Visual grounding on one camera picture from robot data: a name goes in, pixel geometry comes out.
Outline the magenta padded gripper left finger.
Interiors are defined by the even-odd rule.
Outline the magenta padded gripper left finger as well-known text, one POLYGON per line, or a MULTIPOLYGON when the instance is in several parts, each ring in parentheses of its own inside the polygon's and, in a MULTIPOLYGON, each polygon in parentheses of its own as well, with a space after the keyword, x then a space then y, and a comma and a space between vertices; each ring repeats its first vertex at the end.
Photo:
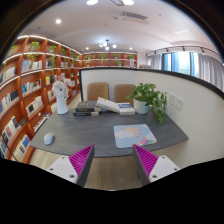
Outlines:
POLYGON ((71 156, 59 157, 47 168, 47 171, 84 187, 94 154, 94 146, 87 146, 71 156))

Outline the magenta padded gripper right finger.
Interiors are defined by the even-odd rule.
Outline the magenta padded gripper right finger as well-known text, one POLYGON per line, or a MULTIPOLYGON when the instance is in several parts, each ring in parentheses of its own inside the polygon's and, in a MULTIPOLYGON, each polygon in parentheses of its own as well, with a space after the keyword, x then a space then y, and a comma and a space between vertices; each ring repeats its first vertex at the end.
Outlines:
POLYGON ((180 170, 167 156, 156 156, 137 145, 133 146, 133 157, 143 186, 180 170))

